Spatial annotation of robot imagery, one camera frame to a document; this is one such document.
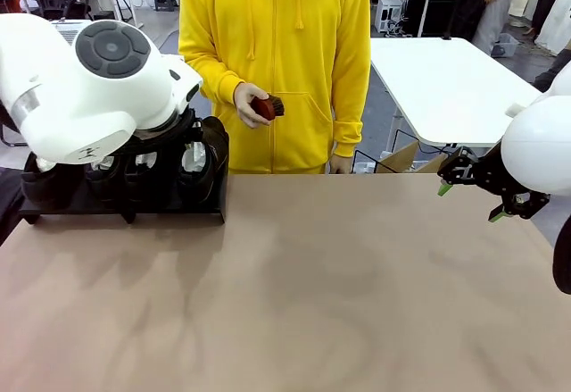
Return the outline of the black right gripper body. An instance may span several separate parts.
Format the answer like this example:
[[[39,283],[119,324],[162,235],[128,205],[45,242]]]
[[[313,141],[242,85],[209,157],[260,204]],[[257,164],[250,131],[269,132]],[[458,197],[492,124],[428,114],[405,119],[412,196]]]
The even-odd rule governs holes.
[[[473,177],[478,187],[496,196],[515,193],[517,181],[508,173],[501,157],[501,142],[477,159]]]

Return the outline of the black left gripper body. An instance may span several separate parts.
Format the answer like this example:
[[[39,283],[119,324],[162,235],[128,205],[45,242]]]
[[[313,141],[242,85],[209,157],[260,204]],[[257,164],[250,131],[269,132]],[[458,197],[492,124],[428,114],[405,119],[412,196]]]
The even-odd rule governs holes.
[[[194,108],[186,108],[181,114],[173,113],[168,121],[153,129],[136,129],[132,138],[136,140],[152,140],[183,134],[197,121]]]

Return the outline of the person's right hand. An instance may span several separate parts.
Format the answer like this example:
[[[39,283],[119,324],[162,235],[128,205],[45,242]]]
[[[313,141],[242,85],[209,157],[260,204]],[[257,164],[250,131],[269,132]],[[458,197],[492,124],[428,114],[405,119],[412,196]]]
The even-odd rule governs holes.
[[[254,84],[240,82],[235,88],[233,98],[239,118],[250,129],[256,129],[260,125],[270,125],[270,121],[256,113],[251,107],[251,102],[254,98],[260,100],[269,98],[269,94],[266,91]]]

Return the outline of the person's left hand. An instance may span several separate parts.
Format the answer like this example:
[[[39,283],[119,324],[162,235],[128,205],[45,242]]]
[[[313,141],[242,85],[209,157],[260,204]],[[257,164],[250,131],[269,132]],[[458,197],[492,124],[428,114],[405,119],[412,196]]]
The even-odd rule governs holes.
[[[351,174],[352,158],[333,154],[329,160],[330,174]]]

